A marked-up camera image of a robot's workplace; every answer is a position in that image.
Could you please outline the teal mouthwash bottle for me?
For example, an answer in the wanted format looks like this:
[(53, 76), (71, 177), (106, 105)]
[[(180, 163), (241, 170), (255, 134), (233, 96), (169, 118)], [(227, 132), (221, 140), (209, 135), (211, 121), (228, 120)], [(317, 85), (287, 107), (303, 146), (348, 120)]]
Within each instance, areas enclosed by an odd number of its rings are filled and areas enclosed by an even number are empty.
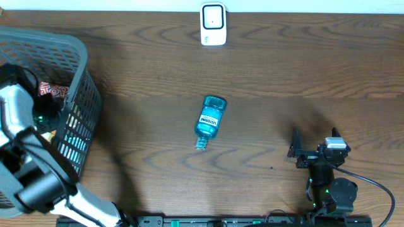
[(222, 116), (227, 108), (227, 101), (217, 96), (206, 96), (203, 108), (194, 127), (197, 135), (195, 148), (205, 150), (208, 141), (216, 138)]

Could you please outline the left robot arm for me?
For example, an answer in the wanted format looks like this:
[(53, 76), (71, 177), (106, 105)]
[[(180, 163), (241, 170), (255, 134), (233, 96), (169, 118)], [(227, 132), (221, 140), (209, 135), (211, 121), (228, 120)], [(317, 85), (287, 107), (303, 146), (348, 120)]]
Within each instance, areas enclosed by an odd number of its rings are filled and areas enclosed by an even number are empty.
[(72, 164), (38, 132), (38, 123), (61, 111), (61, 99), (39, 88), (31, 70), (1, 66), (1, 193), (13, 205), (1, 214), (38, 211), (84, 226), (137, 226), (116, 204), (84, 188)]

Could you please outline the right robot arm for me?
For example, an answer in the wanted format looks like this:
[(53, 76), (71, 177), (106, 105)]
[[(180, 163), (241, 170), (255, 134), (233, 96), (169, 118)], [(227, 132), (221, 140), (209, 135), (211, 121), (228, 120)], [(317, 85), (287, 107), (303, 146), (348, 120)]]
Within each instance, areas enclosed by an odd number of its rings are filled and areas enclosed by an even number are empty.
[(333, 172), (344, 164), (350, 151), (336, 128), (332, 128), (332, 136), (325, 138), (315, 150), (304, 149), (298, 129), (293, 128), (287, 156), (297, 159), (297, 168), (309, 170), (306, 196), (313, 203), (315, 216), (345, 216), (353, 211), (357, 198), (356, 183), (336, 178)]

